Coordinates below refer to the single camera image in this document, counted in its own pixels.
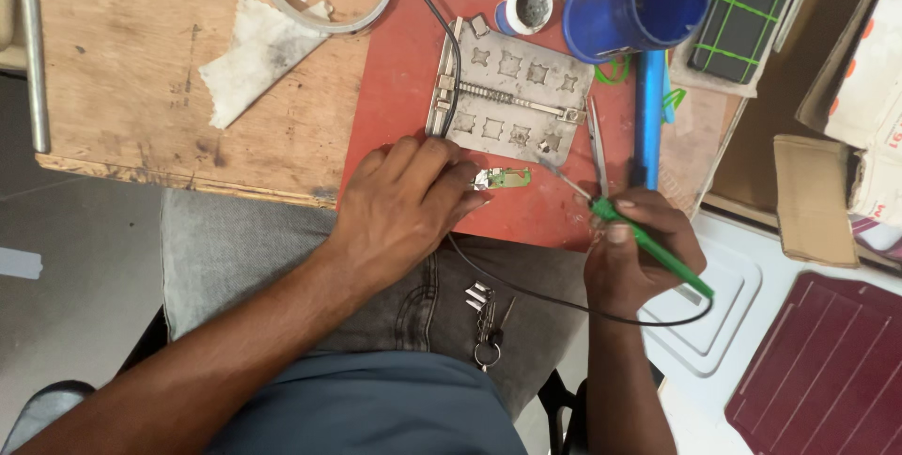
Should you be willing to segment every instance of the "blue plastic mug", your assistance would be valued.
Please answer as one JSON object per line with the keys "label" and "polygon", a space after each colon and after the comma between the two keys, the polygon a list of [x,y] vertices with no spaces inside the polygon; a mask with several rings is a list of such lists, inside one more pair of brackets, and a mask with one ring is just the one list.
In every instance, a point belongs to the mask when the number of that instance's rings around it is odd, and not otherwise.
{"label": "blue plastic mug", "polygon": [[567,0],[562,25],[574,57],[602,64],[618,55],[666,50],[705,18],[711,0]]}

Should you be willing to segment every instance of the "green soldering iron handle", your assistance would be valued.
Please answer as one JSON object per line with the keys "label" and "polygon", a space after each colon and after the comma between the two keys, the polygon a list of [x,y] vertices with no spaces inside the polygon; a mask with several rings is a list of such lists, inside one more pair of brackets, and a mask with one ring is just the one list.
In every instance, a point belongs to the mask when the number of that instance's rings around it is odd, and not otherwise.
{"label": "green soldering iron handle", "polygon": [[599,197],[592,201],[592,213],[604,221],[622,220],[629,223],[630,226],[632,226],[632,232],[636,236],[636,243],[639,247],[645,249],[649,254],[654,256],[655,259],[660,261],[661,265],[667,267],[674,276],[679,277],[692,286],[693,289],[702,294],[705,298],[708,300],[715,298],[714,290],[706,285],[705,281],[690,270],[688,266],[679,260],[679,258],[671,254],[670,251],[661,247],[661,245],[651,238],[645,230],[640,228],[638,224],[620,215],[607,198]]}

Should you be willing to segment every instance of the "gray jeans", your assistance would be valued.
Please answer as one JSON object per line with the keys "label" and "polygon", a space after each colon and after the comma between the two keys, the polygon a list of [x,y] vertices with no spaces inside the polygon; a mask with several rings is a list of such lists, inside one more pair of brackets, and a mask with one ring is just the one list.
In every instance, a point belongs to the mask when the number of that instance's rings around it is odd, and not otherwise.
{"label": "gray jeans", "polygon": [[[166,190],[163,302],[170,336],[181,337],[299,265],[328,236],[334,219],[329,209]],[[457,242],[495,276],[585,304],[584,254],[465,235]],[[477,280],[495,288],[500,322],[513,292],[443,246],[318,349],[432,351],[475,365],[477,311],[465,302],[465,290]],[[513,419],[558,366],[585,319],[580,311],[517,295],[502,357],[488,370]]]}

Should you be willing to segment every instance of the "pcb holder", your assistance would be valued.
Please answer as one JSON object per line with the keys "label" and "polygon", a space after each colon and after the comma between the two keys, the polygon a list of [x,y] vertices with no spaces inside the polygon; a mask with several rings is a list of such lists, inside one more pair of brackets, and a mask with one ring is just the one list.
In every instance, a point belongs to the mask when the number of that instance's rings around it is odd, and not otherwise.
{"label": "pcb holder", "polygon": [[[482,14],[450,24],[461,51],[457,110],[449,140],[463,148],[523,161],[567,161],[585,122],[592,66],[575,57],[490,30]],[[451,41],[438,65],[427,134],[441,135],[454,91]]]}

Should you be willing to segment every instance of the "plywood tabletop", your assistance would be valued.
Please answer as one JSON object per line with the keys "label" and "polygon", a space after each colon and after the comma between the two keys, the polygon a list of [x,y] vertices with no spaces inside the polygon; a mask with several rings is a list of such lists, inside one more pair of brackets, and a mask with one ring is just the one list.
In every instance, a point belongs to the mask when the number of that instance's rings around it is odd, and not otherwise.
{"label": "plywood tabletop", "polygon": [[197,68],[226,51],[236,2],[40,0],[51,151],[38,162],[334,207],[368,36],[326,41],[221,131]]}

